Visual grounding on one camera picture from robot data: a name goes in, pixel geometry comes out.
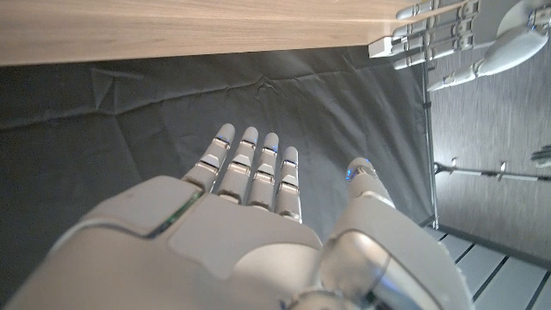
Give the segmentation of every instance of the wooden table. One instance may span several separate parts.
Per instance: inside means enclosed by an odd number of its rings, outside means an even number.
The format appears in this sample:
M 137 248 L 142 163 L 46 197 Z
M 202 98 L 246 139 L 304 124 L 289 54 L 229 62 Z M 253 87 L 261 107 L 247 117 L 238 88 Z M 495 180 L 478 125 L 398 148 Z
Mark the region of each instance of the wooden table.
M 0 0 L 0 65 L 366 45 L 412 3 Z

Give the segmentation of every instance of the green light strip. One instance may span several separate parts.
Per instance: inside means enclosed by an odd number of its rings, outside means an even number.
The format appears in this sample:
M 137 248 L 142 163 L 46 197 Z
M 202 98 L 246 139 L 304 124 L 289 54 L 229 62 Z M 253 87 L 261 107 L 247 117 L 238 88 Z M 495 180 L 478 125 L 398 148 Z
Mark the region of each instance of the green light strip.
M 167 220 L 165 220 L 161 225 L 159 225 L 157 228 L 155 228 L 152 232 L 147 234 L 145 237 L 147 239 L 153 239 L 157 237 L 160 233 L 164 232 L 170 225 L 172 225 L 176 220 L 184 214 L 191 205 L 193 205 L 201 196 L 203 195 L 203 192 L 194 193 L 189 200 L 187 200 L 183 206 L 181 206 L 174 214 L 172 214 Z

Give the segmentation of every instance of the gray fabric backdrop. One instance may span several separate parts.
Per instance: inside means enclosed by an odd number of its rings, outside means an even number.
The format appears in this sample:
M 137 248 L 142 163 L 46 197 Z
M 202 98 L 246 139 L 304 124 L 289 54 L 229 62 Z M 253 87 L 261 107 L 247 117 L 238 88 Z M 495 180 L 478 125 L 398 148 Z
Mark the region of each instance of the gray fabric backdrop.
M 0 304 L 80 216 L 148 178 L 181 177 L 227 122 L 299 150 L 304 223 L 322 240 L 358 156 L 399 210 L 427 219 L 420 77 L 366 47 L 0 68 Z

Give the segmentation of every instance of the metal rod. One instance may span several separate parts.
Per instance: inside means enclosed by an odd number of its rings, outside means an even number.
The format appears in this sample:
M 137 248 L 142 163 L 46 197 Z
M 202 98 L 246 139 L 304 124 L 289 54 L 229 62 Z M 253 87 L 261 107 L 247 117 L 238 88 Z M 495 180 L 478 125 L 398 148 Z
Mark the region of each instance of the metal rod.
M 434 210 L 434 222 L 433 228 L 438 229 L 438 208 L 436 205 L 436 179 L 435 174 L 433 173 L 433 163 L 434 163 L 434 147 L 432 145 L 432 118 L 430 115 L 430 96 L 429 91 L 427 90 L 427 85 L 429 82 L 429 69 L 427 63 L 423 63 L 423 81 L 421 87 L 423 88 L 423 106 L 424 106 L 424 122 L 425 122 L 425 138 L 427 142 L 427 154 L 428 154 L 428 163 L 427 166 L 430 170 L 430 202 L 432 204 L 432 209 Z
M 444 164 L 434 163 L 434 174 L 440 172 L 448 172 L 449 174 L 457 173 L 477 177 L 496 177 L 497 179 L 507 178 L 520 181 L 532 181 L 532 182 L 551 182 L 551 176 L 534 176 L 526 175 L 522 173 L 511 173 L 501 171 L 492 171 L 492 170 L 476 170 L 476 169 L 466 169 L 458 168 L 454 166 L 447 166 Z

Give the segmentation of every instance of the white robotic arm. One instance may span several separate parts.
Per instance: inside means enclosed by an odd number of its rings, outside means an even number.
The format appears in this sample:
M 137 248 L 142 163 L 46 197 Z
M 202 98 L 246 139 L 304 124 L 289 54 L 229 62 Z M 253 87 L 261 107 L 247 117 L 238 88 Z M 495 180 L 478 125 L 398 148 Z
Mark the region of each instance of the white robotic arm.
M 350 203 L 325 245 L 301 224 L 295 148 L 276 182 L 274 133 L 252 173 L 258 132 L 247 128 L 211 194 L 233 135 L 223 126 L 182 180 L 100 203 L 6 309 L 472 309 L 445 249 L 394 208 L 364 158 L 349 166 Z
M 399 11 L 405 19 L 460 1 L 432 0 Z M 396 55 L 421 48 L 394 64 L 406 68 L 468 49 L 491 47 L 484 58 L 433 83 L 429 91 L 466 83 L 519 65 L 548 42 L 551 22 L 549 0 L 469 0 L 462 6 L 397 28 L 393 38 L 369 46 L 371 57 Z

